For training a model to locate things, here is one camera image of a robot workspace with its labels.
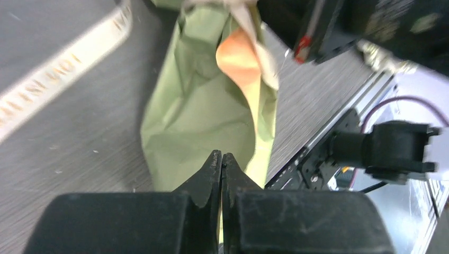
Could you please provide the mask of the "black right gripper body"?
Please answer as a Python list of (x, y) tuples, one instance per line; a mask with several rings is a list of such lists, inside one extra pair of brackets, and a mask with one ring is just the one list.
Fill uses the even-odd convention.
[(258, 1), (262, 21), (298, 63), (328, 61), (355, 46), (377, 1)]

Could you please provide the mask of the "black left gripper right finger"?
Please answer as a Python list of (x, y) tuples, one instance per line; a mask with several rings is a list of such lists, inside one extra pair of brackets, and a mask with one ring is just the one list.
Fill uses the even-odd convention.
[(224, 253), (394, 253), (372, 201), (359, 192), (265, 190), (222, 158)]

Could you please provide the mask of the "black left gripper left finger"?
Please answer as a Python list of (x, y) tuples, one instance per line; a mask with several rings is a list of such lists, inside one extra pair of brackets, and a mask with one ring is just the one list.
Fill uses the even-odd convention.
[(222, 154), (172, 192), (55, 197), (25, 253), (218, 253)]

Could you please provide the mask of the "green and peach wrapping paper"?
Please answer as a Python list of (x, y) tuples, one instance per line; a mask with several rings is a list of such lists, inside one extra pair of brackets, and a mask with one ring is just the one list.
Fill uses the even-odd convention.
[(264, 186), (278, 89), (255, 1), (184, 1), (141, 125), (154, 189), (176, 189), (213, 150)]

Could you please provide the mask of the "cream printed ribbon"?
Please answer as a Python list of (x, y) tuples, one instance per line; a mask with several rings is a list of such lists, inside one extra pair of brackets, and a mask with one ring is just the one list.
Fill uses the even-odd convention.
[(122, 45), (132, 26), (131, 1), (119, 1), (110, 14), (1, 92), (1, 140)]

